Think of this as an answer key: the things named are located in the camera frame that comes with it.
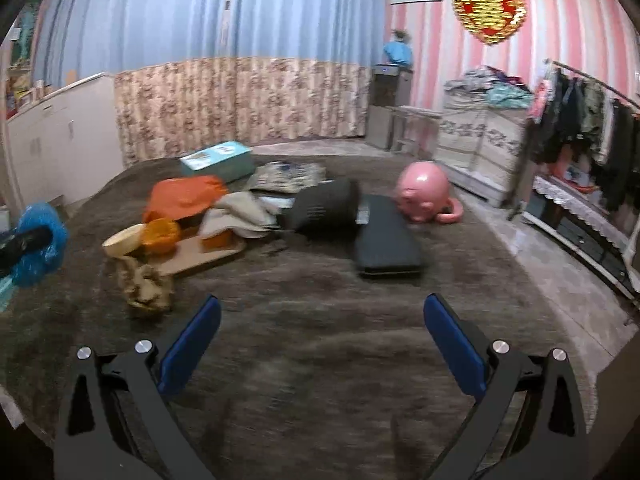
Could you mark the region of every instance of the blue gripper pad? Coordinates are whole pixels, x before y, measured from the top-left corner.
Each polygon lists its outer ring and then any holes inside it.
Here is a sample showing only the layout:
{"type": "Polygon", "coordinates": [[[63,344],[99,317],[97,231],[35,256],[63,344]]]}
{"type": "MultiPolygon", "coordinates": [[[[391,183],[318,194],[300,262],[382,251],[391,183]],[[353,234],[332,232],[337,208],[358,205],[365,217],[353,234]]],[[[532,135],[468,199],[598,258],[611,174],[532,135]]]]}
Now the blue gripper pad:
{"type": "Polygon", "coordinates": [[[486,392],[484,361],[435,294],[424,300],[424,325],[465,395],[479,401],[486,392]]]}
{"type": "Polygon", "coordinates": [[[221,317],[220,303],[217,298],[209,296],[162,360],[158,381],[158,391],[161,394],[179,394],[187,385],[200,358],[216,335],[221,317]]]}

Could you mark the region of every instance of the beige tray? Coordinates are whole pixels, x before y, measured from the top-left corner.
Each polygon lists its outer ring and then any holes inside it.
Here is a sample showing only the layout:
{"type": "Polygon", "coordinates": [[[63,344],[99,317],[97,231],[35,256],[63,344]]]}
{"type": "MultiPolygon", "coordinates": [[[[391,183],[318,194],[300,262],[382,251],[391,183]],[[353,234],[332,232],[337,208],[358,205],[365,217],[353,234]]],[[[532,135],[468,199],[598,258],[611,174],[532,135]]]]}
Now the beige tray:
{"type": "Polygon", "coordinates": [[[242,238],[235,238],[233,246],[228,249],[203,251],[197,236],[180,240],[176,251],[171,256],[154,256],[149,263],[158,269],[163,276],[179,274],[224,258],[238,254],[246,247],[242,238]]]}

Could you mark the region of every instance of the metal screw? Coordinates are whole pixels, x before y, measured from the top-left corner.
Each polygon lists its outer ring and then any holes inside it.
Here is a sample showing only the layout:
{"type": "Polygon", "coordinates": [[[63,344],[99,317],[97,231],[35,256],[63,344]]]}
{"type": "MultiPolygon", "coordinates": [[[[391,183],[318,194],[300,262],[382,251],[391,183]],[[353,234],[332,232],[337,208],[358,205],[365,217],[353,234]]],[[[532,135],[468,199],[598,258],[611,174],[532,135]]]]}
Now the metal screw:
{"type": "Polygon", "coordinates": [[[492,348],[498,354],[506,354],[509,351],[509,343],[498,339],[498,341],[494,341],[492,348]]]}
{"type": "Polygon", "coordinates": [[[551,352],[551,355],[556,361],[564,361],[566,359],[566,352],[561,348],[554,348],[554,351],[551,352]]]}
{"type": "Polygon", "coordinates": [[[136,352],[139,354],[146,354],[153,347],[153,343],[149,339],[143,339],[136,343],[136,352]]]}
{"type": "Polygon", "coordinates": [[[88,346],[83,346],[78,350],[78,353],[76,355],[78,356],[78,359],[84,361],[85,359],[91,357],[91,349],[88,346]]]}

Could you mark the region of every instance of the pink striped wall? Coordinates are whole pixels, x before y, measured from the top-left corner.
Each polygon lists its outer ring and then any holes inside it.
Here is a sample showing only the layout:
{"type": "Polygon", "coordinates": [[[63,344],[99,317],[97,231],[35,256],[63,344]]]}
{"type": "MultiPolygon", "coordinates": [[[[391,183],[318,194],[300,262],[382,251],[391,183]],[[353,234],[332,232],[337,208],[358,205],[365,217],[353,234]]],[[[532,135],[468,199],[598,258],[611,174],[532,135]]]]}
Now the pink striped wall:
{"type": "Polygon", "coordinates": [[[442,86],[478,64],[523,78],[529,85],[545,57],[583,70],[626,95],[638,91],[640,60],[635,29],[617,0],[526,0],[525,24],[488,46],[458,21],[452,0],[387,5],[386,37],[404,28],[412,37],[412,104],[442,109],[442,86]]]}

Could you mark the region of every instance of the pink piggy bank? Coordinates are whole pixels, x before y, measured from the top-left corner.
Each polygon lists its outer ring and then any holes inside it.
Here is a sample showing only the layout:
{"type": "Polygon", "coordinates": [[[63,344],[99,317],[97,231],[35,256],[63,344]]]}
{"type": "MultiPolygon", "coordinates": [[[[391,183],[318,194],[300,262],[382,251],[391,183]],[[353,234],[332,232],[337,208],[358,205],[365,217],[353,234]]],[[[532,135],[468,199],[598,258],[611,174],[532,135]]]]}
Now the pink piggy bank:
{"type": "Polygon", "coordinates": [[[449,196],[447,175],[433,162],[407,166],[396,186],[398,208],[413,222],[459,222],[464,212],[459,200],[449,196]]]}

